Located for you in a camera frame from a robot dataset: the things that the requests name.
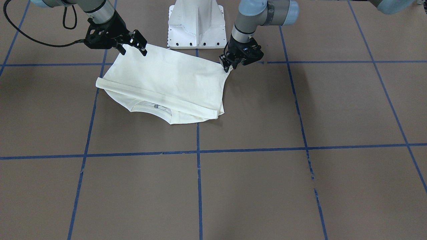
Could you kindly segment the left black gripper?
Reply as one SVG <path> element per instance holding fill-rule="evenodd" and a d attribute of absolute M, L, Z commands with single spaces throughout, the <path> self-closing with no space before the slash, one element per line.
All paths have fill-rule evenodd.
<path fill-rule="evenodd" d="M 239 64 L 247 66 L 255 63 L 264 57 L 261 48 L 254 38 L 250 38 L 247 43 L 242 43 L 231 36 L 224 48 L 224 54 L 219 56 L 220 64 L 228 73 L 232 67 L 234 70 L 237 69 Z"/>

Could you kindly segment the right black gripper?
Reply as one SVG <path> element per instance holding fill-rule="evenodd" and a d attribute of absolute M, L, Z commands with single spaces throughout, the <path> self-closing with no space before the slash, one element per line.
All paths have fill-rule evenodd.
<path fill-rule="evenodd" d="M 114 12 L 110 20 L 105 23 L 95 23 L 93 18 L 88 18 L 89 28 L 84 38 L 84 44 L 90 49 L 109 50 L 115 48 L 124 56 L 126 53 L 123 44 L 130 45 L 147 55 L 145 49 L 147 40 L 135 29 L 130 32 L 118 12 Z"/>

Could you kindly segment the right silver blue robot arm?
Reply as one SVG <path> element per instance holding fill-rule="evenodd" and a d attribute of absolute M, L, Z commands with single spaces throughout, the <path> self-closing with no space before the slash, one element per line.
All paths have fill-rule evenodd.
<path fill-rule="evenodd" d="M 78 5 L 87 14 L 89 22 L 87 34 L 79 43 L 84 43 L 90 49 L 115 48 L 125 55 L 123 45 L 126 44 L 138 49 L 143 56 L 147 55 L 147 40 L 137 29 L 127 29 L 125 21 L 109 0 L 32 0 L 32 3 L 43 8 Z"/>

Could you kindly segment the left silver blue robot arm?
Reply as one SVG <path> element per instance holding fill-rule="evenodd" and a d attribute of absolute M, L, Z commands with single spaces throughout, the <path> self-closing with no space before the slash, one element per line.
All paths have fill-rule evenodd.
<path fill-rule="evenodd" d="M 404 12 L 415 4 L 414 0 L 242 0 L 239 4 L 231 35 L 219 56 L 219 63 L 225 72 L 238 65 L 246 66 L 261 61 L 264 53 L 261 45 L 254 39 L 259 26 L 280 26 L 286 28 L 296 24 L 290 33 L 296 53 L 306 51 L 312 58 L 293 56 L 293 46 L 284 47 L 285 60 L 282 63 L 367 63 L 369 60 L 380 63 L 426 63 L 426 50 L 419 59 L 409 50 L 412 40 L 405 37 L 406 26 L 399 22 L 378 30 L 378 45 L 370 44 L 368 32 L 361 32 L 360 43 L 365 45 L 362 56 L 354 59 L 356 51 L 361 51 L 357 43 L 338 43 L 334 33 L 346 36 L 348 40 L 355 30 L 362 30 L 362 18 L 355 14 L 357 5 L 367 6 L 373 14 L 390 18 Z"/>

